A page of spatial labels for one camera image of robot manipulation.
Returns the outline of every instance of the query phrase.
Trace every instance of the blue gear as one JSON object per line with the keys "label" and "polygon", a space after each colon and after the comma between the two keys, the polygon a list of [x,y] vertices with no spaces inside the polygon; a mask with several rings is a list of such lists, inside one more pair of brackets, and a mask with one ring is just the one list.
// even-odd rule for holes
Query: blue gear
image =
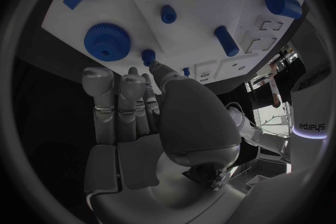
{"label": "blue gear", "polygon": [[151,49],[145,49],[142,53],[142,60],[144,66],[150,66],[151,63],[155,60],[155,52]]}
{"label": "blue gear", "polygon": [[89,29],[84,38],[84,46],[93,57],[112,62],[128,55],[130,38],[118,25],[103,22]]}

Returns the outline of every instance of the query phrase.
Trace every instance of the cable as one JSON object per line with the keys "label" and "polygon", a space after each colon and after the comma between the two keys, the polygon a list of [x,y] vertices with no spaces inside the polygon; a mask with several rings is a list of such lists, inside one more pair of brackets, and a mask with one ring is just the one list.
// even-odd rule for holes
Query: cable
{"label": "cable", "polygon": [[[243,115],[243,116],[245,116],[245,113],[244,113],[244,111],[243,111],[243,109],[241,108],[241,105],[239,104],[239,103],[237,103],[237,102],[230,102],[230,103],[228,103],[226,106],[225,106],[225,108],[227,108],[229,105],[231,105],[231,104],[234,104],[234,105],[237,105],[239,108],[240,108],[240,113]],[[253,123],[251,120],[249,120],[248,119],[248,121],[253,125],[253,126],[255,126],[255,127],[257,127],[257,128],[259,128],[259,129],[261,129],[261,130],[264,130],[265,132],[268,132],[268,133],[273,133],[273,132],[270,132],[270,131],[268,131],[268,130],[265,130],[265,129],[263,129],[263,128],[261,128],[261,127],[259,127],[259,126],[257,126],[257,125],[255,125],[255,123]],[[273,134],[275,134],[275,135],[277,135],[277,136],[280,136],[280,137],[290,137],[290,134],[288,134],[288,133],[273,133]]]}

